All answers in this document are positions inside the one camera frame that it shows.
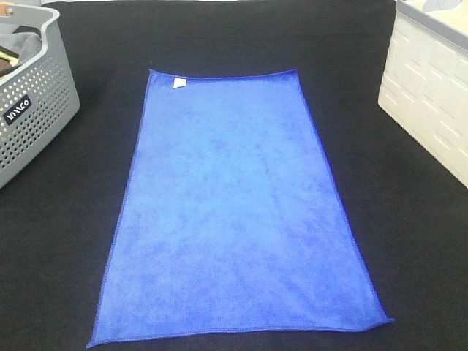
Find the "white basket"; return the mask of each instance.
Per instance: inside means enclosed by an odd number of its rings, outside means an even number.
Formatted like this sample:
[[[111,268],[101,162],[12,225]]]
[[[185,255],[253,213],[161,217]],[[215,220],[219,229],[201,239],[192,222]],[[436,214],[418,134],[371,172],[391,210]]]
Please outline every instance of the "white basket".
[[[26,166],[80,107],[57,24],[59,12],[13,4],[4,10],[7,16],[0,16],[0,23],[39,29],[42,49],[0,80],[0,187]],[[7,117],[14,107],[18,113]]]
[[[396,5],[379,105],[468,186],[468,0],[424,2]]]

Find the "towel label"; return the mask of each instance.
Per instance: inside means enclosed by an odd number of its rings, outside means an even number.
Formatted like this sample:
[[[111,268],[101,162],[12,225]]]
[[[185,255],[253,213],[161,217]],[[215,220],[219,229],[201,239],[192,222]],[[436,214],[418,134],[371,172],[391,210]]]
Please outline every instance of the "towel label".
[[[7,112],[3,114],[3,118],[8,125],[16,121],[26,110],[32,105],[28,95],[25,95],[18,100]]]
[[[184,78],[174,78],[173,89],[181,88],[187,85],[187,79]]]

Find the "gray basket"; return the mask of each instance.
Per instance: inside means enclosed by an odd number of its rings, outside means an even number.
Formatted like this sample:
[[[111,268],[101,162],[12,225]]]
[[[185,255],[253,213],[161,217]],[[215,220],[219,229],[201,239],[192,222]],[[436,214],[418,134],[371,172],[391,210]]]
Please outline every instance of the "gray basket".
[[[40,30],[42,49],[0,80],[0,188],[62,130],[80,107],[57,24],[59,12],[13,4],[3,5],[3,10],[7,15],[0,16],[0,23]]]

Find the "microfiber towel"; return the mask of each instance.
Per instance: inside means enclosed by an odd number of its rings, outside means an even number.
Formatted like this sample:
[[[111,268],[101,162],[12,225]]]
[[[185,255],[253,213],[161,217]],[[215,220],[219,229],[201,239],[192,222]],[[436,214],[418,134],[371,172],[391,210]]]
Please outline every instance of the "microfiber towel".
[[[0,34],[0,45],[18,55],[18,64],[25,64],[41,51],[42,41],[33,32]]]
[[[151,71],[88,347],[390,322],[296,71]]]

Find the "black cloth surface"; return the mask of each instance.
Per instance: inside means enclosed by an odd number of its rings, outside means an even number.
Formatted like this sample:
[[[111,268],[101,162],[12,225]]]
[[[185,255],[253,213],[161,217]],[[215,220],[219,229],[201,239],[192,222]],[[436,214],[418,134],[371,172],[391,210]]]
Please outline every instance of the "black cloth surface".
[[[0,189],[0,350],[84,350],[148,68],[298,70],[351,228],[396,321],[363,333],[210,334],[95,350],[466,350],[468,191],[377,104],[393,0],[49,4],[81,109]]]

